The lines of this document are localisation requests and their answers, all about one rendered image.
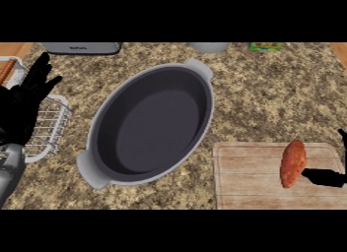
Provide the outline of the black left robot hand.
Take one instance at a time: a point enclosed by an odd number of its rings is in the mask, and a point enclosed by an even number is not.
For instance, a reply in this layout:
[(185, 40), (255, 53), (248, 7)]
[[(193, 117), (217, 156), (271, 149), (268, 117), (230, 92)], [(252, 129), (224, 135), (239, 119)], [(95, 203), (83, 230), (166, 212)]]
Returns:
[(0, 147), (24, 146), (31, 139), (40, 104), (63, 77), (46, 79), (51, 72), (49, 55), (45, 52), (34, 62), (21, 85), (0, 86)]

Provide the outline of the wooden cutting board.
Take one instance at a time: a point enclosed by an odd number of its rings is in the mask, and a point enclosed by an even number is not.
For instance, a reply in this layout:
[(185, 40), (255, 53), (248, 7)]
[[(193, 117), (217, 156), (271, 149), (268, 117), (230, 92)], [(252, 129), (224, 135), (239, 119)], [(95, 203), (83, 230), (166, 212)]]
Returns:
[(301, 177), (280, 180), (286, 143), (227, 142), (214, 147), (217, 208), (221, 210), (347, 210), (347, 186), (314, 185)]

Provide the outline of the grey oval pot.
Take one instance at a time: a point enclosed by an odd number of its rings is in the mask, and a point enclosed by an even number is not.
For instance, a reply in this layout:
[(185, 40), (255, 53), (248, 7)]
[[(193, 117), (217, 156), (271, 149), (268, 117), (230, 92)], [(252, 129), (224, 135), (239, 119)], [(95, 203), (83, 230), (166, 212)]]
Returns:
[(214, 71), (197, 59), (126, 79), (95, 114), (77, 169), (88, 184), (138, 185), (165, 176), (205, 139), (215, 111)]

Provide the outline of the grey appliance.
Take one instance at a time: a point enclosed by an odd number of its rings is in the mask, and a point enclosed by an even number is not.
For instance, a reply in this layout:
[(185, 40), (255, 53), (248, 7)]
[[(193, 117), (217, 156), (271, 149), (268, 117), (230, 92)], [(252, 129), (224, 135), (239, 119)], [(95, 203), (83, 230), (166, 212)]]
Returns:
[(122, 50), (120, 42), (45, 42), (45, 50), (52, 54), (113, 55)]

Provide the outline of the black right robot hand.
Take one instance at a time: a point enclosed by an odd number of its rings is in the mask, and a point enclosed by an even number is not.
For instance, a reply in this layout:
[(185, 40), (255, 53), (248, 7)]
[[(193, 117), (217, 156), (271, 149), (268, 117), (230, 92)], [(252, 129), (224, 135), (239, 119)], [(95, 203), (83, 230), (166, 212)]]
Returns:
[(341, 188), (344, 184), (347, 184), (347, 132), (339, 129), (338, 133), (341, 134), (345, 148), (345, 173), (339, 173), (331, 169), (307, 168), (302, 172), (302, 176), (316, 185)]

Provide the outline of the green box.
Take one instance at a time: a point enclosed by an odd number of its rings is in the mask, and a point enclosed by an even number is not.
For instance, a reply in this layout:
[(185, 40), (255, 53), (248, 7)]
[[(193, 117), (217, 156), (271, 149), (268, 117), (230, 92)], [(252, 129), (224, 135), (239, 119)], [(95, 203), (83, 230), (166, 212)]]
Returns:
[(280, 51), (283, 47), (282, 42), (251, 42), (251, 51)]

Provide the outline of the orange sweet potato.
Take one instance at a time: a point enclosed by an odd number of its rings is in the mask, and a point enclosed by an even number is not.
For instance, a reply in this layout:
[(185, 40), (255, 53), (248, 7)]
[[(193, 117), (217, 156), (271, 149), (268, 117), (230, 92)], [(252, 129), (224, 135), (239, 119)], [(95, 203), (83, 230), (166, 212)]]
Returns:
[(304, 142), (301, 140), (292, 141), (283, 151), (282, 165), (280, 165), (280, 180), (282, 186), (291, 188), (299, 180), (307, 164)]

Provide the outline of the pale grey round container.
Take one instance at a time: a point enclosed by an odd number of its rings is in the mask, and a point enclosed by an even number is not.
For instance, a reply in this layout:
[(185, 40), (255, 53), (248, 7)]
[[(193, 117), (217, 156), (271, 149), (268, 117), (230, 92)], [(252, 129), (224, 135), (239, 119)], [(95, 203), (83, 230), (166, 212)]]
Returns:
[(220, 53), (227, 50), (228, 42), (191, 42), (190, 45), (203, 53)]

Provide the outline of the brown wooden stick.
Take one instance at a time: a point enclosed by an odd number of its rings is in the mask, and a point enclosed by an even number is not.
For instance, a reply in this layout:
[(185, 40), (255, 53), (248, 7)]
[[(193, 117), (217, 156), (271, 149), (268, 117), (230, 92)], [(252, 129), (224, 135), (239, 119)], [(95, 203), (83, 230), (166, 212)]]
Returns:
[(0, 86), (3, 86), (3, 82), (9, 76), (9, 73), (15, 67), (15, 64), (17, 64), (17, 59), (11, 58), (6, 62), (6, 65), (0, 71)]

